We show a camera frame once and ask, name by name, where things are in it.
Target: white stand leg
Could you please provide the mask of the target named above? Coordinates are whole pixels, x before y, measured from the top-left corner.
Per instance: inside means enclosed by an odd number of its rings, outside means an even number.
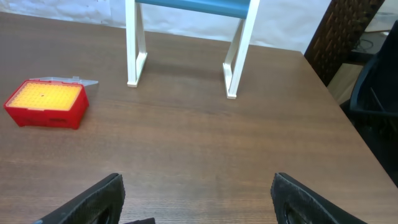
[[[248,16],[246,20],[241,19],[239,21],[238,28],[236,29],[235,36],[232,40],[231,46],[229,46],[229,50],[223,64],[226,97],[228,99],[236,98],[236,91],[238,90],[244,60],[246,59],[246,54],[248,52],[251,33],[253,31],[254,21],[256,20],[259,2],[260,0],[250,1]],[[236,56],[236,63],[234,70],[232,71],[231,63],[237,51],[238,54]]]
[[[138,56],[136,58],[136,37]],[[137,87],[147,59],[141,4],[126,0],[127,74],[129,87]]]

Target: pipette tip box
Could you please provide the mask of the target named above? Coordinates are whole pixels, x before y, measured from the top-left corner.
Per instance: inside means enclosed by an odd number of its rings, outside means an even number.
[[[18,126],[73,129],[79,128],[87,107],[82,84],[40,80],[24,81],[4,104]]]

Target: red plastic container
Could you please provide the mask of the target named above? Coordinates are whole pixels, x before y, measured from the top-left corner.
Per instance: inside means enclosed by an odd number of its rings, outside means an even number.
[[[80,89],[76,91],[76,96],[72,101],[70,108],[64,110],[48,110],[40,108],[29,108],[23,106],[13,106],[12,102],[16,99],[17,95],[27,86],[28,83],[34,85],[48,84],[57,86],[78,86]],[[80,120],[88,107],[88,99],[83,85],[77,83],[64,83],[54,81],[37,81],[26,80],[23,84],[7,99],[4,104],[4,109],[10,114],[18,126],[46,126],[46,127],[59,127],[59,128],[73,128],[78,129]]]

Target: white backdrop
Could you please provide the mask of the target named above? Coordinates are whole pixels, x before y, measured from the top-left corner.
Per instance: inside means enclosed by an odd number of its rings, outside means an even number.
[[[261,0],[251,44],[305,52],[330,0]],[[124,27],[124,0],[0,0],[0,11]],[[145,30],[231,41],[238,19],[143,6]]]

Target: wooden table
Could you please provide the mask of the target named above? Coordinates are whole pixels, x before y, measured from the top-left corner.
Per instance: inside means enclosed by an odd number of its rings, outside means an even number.
[[[124,29],[0,14],[0,101],[28,78],[98,80],[79,130],[19,128],[0,110],[0,223],[29,223],[112,172],[122,222],[276,223],[286,172],[368,223],[396,223],[398,189],[300,52],[250,46],[236,100],[229,43],[147,34],[129,88]]]

